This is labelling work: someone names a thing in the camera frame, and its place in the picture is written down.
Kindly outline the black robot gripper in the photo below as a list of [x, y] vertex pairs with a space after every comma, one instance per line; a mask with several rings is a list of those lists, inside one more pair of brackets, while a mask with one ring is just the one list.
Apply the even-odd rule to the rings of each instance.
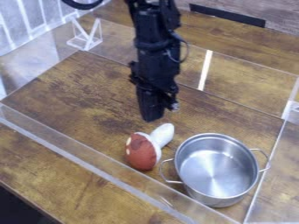
[[140, 114], [146, 122], [160, 119], [164, 108], [177, 111], [179, 87], [175, 76], [180, 73], [180, 48], [167, 47], [156, 51], [138, 49], [137, 61], [129, 62], [130, 82], [136, 87]]

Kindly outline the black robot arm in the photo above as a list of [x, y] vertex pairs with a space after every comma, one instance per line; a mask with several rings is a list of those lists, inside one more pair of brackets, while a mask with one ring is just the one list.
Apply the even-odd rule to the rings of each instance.
[[180, 26], [180, 13], [173, 0], [124, 0], [134, 26], [137, 61], [129, 62], [130, 82], [136, 87], [140, 114], [146, 122], [176, 110], [180, 73], [180, 39], [173, 30]]

